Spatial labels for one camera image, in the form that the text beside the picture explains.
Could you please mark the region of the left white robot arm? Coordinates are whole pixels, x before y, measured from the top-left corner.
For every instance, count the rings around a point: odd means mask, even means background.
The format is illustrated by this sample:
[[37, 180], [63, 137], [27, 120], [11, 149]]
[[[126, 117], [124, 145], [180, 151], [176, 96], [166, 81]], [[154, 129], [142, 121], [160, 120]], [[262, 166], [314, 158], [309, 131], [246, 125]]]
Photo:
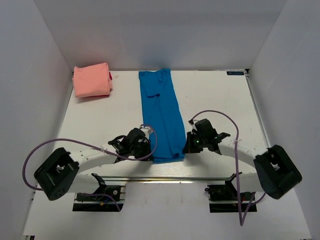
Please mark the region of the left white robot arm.
[[108, 142], [113, 151], [93, 145], [88, 145], [87, 150], [76, 152], [57, 148], [33, 176], [50, 201], [66, 193], [76, 193], [96, 200], [108, 197], [103, 178], [96, 173], [84, 172], [125, 160], [152, 161], [155, 148], [151, 146], [150, 135], [153, 132], [153, 128], [146, 124], [133, 128], [127, 135], [120, 135]]

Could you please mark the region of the blue t shirt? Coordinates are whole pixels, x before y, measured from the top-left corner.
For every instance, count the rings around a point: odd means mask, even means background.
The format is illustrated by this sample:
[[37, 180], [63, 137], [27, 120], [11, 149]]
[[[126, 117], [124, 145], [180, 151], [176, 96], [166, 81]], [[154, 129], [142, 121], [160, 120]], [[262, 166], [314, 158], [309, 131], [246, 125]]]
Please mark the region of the blue t shirt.
[[171, 70], [140, 71], [143, 123], [155, 130], [149, 137], [155, 164], [182, 161], [186, 132], [171, 77]]

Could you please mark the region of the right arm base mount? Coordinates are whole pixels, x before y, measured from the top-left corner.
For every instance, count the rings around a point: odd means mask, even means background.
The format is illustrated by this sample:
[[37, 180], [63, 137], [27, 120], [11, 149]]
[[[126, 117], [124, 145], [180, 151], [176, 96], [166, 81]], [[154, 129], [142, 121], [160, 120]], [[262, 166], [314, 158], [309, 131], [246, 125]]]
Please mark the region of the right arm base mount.
[[[204, 191], [208, 194], [209, 199], [209, 211], [210, 213], [237, 213], [238, 212], [238, 200], [237, 193], [234, 187], [228, 189], [225, 184], [212, 184], [208, 185]], [[250, 192], [241, 192], [241, 211], [245, 212], [249, 201], [251, 199]], [[257, 206], [251, 204], [248, 212], [257, 212]]]

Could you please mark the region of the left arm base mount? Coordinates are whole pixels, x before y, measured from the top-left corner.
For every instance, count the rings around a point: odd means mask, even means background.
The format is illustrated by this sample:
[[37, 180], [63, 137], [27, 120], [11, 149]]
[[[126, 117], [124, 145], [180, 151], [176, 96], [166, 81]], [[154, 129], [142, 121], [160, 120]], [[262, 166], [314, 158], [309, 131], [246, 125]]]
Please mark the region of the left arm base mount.
[[107, 185], [103, 195], [88, 196], [77, 194], [73, 212], [120, 212], [125, 203], [126, 187], [124, 185]]

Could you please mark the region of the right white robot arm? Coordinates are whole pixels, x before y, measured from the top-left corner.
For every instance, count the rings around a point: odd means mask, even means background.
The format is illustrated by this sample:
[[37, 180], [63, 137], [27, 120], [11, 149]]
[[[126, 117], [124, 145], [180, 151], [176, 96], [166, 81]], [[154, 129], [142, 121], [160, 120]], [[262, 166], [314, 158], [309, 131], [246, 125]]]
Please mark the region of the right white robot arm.
[[302, 181], [302, 175], [285, 149], [280, 145], [269, 148], [247, 148], [227, 141], [231, 135], [217, 133], [208, 119], [189, 121], [192, 130], [187, 132], [185, 154], [201, 153], [204, 149], [221, 156], [242, 161], [253, 168], [256, 173], [248, 174], [249, 192], [265, 192], [278, 200]]

